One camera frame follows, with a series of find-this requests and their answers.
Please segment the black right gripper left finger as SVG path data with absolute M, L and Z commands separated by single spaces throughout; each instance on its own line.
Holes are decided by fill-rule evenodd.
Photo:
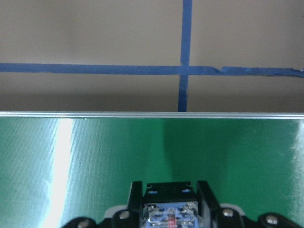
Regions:
M 110 218 L 104 218 L 100 223 L 87 217 L 77 217 L 68 221 L 64 228 L 138 228 L 143 209 L 143 183 L 131 183 L 126 209 L 118 210 Z

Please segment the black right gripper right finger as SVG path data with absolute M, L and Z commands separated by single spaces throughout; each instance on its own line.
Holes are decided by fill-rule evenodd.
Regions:
M 221 206 L 206 181 L 197 182 L 199 214 L 205 228 L 301 228 L 278 213 L 264 213 L 256 221 L 232 206 Z

